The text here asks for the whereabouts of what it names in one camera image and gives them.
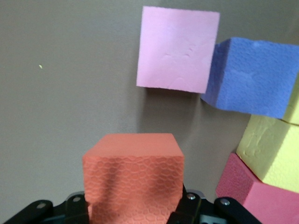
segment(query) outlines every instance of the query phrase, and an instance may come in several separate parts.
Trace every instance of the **yellow foam block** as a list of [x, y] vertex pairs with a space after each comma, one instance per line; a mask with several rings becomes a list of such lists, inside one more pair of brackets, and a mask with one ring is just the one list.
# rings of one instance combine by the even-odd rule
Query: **yellow foam block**
[[238, 156], [264, 183], [299, 193], [299, 126], [252, 115]]
[[299, 76], [297, 76], [283, 120], [299, 125]]

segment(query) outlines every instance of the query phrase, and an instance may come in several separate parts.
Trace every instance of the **foam cube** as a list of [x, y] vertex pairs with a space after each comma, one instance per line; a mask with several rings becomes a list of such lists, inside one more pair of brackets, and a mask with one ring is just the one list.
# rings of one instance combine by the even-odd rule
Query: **foam cube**
[[236, 199], [263, 224], [299, 223], [299, 194], [262, 183], [236, 154], [229, 156], [216, 195]]
[[283, 120], [291, 124], [299, 125], [299, 76], [297, 76]]
[[299, 193], [299, 126], [252, 115], [238, 156], [264, 183]]
[[137, 86], [206, 92], [220, 14], [143, 7]]
[[182, 197], [184, 156], [172, 134], [108, 134], [83, 156], [93, 224], [165, 224]]
[[283, 118], [299, 72], [299, 46], [234, 37], [215, 46], [201, 98], [222, 110]]

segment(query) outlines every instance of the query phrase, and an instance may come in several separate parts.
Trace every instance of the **blue foam block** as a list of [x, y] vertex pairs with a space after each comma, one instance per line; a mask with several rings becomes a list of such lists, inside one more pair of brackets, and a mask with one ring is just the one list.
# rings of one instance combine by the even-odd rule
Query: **blue foam block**
[[298, 72], [299, 46], [233, 37], [215, 46], [201, 98], [218, 109], [281, 119]]

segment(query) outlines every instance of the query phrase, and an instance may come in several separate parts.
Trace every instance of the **lavender pink block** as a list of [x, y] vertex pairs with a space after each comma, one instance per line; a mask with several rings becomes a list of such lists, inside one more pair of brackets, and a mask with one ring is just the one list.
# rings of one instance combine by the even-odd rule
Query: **lavender pink block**
[[231, 154], [218, 183], [218, 197], [232, 197], [263, 224], [299, 224], [299, 194], [262, 183]]
[[220, 14], [143, 7], [137, 86], [205, 93]]

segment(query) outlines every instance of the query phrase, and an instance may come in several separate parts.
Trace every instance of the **gray tabletop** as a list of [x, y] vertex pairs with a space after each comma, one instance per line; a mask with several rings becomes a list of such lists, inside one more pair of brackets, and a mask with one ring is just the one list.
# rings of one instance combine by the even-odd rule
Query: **gray tabletop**
[[186, 187], [214, 200], [249, 115], [136, 87], [143, 6], [218, 11], [217, 42], [299, 44], [298, 0], [0, 1], [0, 223], [83, 190], [82, 155], [107, 133], [173, 133]]

